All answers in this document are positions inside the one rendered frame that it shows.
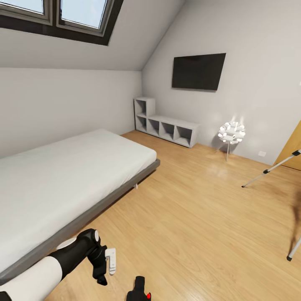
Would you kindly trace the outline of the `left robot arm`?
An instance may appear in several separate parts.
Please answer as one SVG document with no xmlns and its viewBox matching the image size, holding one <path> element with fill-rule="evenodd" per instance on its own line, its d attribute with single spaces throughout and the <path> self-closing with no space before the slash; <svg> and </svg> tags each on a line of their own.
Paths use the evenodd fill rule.
<svg viewBox="0 0 301 301">
<path fill-rule="evenodd" d="M 93 264 L 93 278 L 103 286 L 109 260 L 109 273 L 116 271 L 116 249 L 101 246 L 98 231 L 89 228 L 75 238 L 62 241 L 19 276 L 0 286 L 0 301 L 44 301 L 49 293 L 85 258 Z"/>
</svg>

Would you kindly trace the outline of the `digital camera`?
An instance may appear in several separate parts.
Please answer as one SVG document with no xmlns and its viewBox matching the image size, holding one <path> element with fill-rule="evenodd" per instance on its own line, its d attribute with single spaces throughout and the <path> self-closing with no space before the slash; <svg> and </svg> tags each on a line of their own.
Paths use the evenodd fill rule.
<svg viewBox="0 0 301 301">
<path fill-rule="evenodd" d="M 151 301 L 151 293 L 147 295 L 144 292 L 145 290 L 145 277 L 137 276 L 135 279 L 134 290 L 127 293 L 126 301 Z"/>
</svg>

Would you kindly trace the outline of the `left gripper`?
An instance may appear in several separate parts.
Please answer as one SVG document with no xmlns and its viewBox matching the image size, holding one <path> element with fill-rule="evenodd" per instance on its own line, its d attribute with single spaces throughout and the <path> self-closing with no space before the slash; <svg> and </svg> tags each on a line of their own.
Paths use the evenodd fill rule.
<svg viewBox="0 0 301 301">
<path fill-rule="evenodd" d="M 105 250 L 107 249 L 107 246 L 104 245 L 101 247 L 101 253 L 100 255 L 93 259 L 89 260 L 93 264 L 93 278 L 97 280 L 97 283 L 103 286 L 107 285 L 107 280 L 104 276 L 107 271 L 107 262 L 105 257 Z"/>
</svg>

